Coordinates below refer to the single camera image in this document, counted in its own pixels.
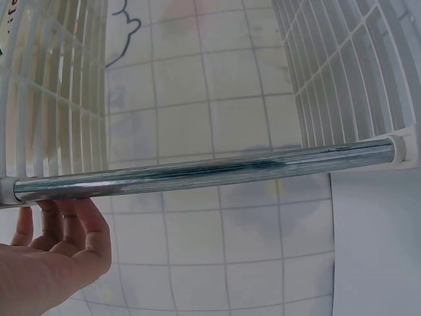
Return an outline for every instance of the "finger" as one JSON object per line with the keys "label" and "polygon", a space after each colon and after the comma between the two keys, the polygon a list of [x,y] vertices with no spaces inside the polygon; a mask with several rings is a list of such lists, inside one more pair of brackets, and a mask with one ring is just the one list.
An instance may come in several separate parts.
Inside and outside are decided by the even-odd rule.
{"label": "finger", "polygon": [[29,245],[31,248],[49,251],[63,238],[63,216],[54,201],[40,201],[42,236]]}
{"label": "finger", "polygon": [[110,269],[110,228],[90,199],[76,200],[75,207],[85,229],[86,246],[85,250],[78,252],[73,258],[79,263],[84,274],[81,282],[89,284]]}
{"label": "finger", "polygon": [[63,242],[72,244],[79,250],[85,249],[85,230],[76,214],[74,200],[66,199],[55,203],[63,215]]}
{"label": "finger", "polygon": [[30,207],[19,209],[16,232],[14,233],[11,246],[28,246],[34,236],[34,222],[32,220],[32,210]]}

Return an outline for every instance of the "blue marker drawing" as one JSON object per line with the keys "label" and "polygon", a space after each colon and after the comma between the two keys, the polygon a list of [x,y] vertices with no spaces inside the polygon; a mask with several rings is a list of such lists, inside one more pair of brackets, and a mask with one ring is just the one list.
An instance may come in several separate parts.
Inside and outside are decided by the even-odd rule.
{"label": "blue marker drawing", "polygon": [[124,6],[123,9],[112,13],[111,16],[120,16],[121,14],[123,14],[126,17],[126,23],[127,25],[129,25],[130,23],[136,23],[137,26],[127,35],[127,40],[126,40],[126,44],[124,46],[123,51],[121,52],[121,54],[119,56],[117,56],[117,58],[113,59],[111,62],[109,62],[108,64],[105,65],[105,67],[110,67],[111,65],[115,64],[117,61],[119,61],[121,58],[123,58],[130,46],[130,40],[132,38],[132,36],[138,31],[140,30],[141,26],[142,26],[142,21],[139,18],[130,18],[130,15],[128,13],[128,11],[126,10],[127,8],[127,4],[128,4],[128,0],[124,0]]}

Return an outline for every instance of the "human hand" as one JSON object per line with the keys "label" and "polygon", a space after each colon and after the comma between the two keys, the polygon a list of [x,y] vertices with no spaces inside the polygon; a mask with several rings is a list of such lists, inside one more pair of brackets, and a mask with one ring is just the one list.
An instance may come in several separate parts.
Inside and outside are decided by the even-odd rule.
{"label": "human hand", "polygon": [[0,244],[0,315],[38,316],[97,280],[111,266],[110,230],[90,199],[39,202],[19,211],[11,246]]}

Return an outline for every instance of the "metal rod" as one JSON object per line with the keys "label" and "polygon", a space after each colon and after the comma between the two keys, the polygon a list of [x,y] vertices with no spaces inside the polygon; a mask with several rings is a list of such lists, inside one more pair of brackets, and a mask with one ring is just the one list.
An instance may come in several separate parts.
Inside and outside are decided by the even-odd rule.
{"label": "metal rod", "polygon": [[14,194],[26,203],[184,190],[378,165],[392,162],[394,156],[391,140],[374,140],[264,155],[19,180],[14,185]]}

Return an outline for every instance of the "white paper with grid lines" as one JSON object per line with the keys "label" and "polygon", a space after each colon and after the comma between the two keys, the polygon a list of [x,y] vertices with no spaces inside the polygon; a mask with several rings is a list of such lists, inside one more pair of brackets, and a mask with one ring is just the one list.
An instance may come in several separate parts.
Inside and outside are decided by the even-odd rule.
{"label": "white paper with grid lines", "polygon": [[[300,146],[277,30],[267,0],[110,1],[110,168]],[[48,315],[332,310],[328,176],[95,202],[112,228],[112,269]],[[12,227],[0,231],[7,241]]]}
{"label": "white paper with grid lines", "polygon": [[0,176],[107,167],[106,1],[2,1]]}

